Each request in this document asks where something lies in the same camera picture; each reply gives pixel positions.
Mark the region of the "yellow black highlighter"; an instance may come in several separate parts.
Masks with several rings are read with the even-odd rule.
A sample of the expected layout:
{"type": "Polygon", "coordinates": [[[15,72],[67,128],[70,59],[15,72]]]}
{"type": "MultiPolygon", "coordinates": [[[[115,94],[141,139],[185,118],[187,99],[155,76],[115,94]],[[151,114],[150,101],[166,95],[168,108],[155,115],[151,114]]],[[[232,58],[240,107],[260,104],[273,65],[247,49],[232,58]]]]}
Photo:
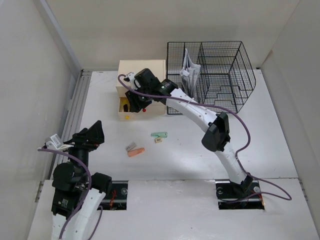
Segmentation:
{"type": "Polygon", "coordinates": [[[121,97],[119,101],[119,112],[129,112],[130,103],[126,97],[121,97]]]}

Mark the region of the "green transparent highlighter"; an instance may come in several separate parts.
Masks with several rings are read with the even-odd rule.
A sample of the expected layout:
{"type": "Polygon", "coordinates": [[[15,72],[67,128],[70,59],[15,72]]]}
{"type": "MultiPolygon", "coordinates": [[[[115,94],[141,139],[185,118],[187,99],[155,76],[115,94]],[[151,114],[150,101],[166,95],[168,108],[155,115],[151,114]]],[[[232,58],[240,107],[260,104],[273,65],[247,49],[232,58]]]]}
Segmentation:
{"type": "Polygon", "coordinates": [[[161,132],[152,132],[150,134],[151,137],[153,138],[167,138],[168,137],[168,133],[165,131],[161,131],[161,132]]]}

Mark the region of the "small tan eraser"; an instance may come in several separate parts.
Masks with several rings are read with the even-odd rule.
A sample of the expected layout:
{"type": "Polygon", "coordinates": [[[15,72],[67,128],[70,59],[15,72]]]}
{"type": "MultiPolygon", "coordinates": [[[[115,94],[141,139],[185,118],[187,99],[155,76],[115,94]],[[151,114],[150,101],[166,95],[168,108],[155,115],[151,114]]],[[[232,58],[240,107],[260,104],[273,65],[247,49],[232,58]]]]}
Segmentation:
{"type": "Polygon", "coordinates": [[[154,139],[155,143],[161,143],[162,142],[162,138],[161,137],[157,137],[154,139]]]}

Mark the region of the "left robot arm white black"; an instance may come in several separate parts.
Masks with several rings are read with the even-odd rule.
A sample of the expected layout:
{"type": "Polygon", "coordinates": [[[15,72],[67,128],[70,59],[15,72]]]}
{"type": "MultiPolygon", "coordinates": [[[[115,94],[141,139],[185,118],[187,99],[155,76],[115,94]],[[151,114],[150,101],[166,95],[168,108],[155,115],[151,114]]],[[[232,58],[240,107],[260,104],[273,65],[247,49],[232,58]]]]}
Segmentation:
{"type": "Polygon", "coordinates": [[[47,149],[69,159],[53,171],[53,240],[89,240],[93,236],[89,232],[93,216],[102,208],[102,200],[112,192],[111,176],[89,172],[89,153],[104,142],[100,120],[73,134],[68,141],[53,135],[46,142],[47,149]]]}

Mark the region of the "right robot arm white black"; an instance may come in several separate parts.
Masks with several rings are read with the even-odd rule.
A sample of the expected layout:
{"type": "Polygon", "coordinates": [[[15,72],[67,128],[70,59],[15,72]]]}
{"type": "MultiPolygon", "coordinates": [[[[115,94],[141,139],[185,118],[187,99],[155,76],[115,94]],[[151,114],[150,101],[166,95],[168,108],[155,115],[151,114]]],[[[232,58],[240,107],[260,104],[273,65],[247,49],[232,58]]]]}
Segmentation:
{"type": "Polygon", "coordinates": [[[243,197],[250,191],[249,175],[241,168],[237,156],[230,143],[230,125],[226,110],[216,113],[197,103],[186,95],[177,84],[169,79],[159,81],[150,69],[144,68],[138,73],[123,75],[120,83],[130,85],[125,93],[129,101],[129,110],[138,113],[152,102],[159,102],[180,112],[204,132],[202,145],[215,153],[224,166],[229,181],[232,182],[232,193],[243,197]]]}

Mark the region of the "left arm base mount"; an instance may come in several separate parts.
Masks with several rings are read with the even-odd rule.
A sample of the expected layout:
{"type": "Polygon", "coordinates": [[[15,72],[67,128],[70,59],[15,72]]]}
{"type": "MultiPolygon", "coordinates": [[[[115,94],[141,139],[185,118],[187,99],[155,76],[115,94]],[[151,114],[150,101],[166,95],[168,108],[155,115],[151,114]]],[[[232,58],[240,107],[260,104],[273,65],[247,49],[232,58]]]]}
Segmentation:
{"type": "Polygon", "coordinates": [[[109,195],[99,203],[106,211],[125,211],[127,209],[128,181],[112,181],[109,195]]]}

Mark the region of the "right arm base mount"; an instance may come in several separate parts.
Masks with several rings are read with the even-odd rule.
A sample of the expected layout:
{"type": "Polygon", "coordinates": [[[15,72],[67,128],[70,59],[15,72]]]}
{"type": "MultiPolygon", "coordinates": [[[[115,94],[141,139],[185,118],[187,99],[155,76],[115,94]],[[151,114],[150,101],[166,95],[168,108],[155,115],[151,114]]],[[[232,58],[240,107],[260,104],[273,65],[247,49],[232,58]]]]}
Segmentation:
{"type": "Polygon", "coordinates": [[[254,180],[250,185],[241,187],[229,180],[217,180],[216,197],[219,210],[264,210],[264,201],[261,194],[249,197],[260,192],[260,184],[254,180]]]}

